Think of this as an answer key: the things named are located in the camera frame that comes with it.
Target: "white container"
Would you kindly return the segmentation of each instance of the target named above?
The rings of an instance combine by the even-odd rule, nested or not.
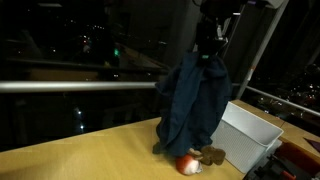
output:
[[[282,129],[229,102],[211,139],[213,147],[223,149],[226,159],[247,173],[282,133]]]

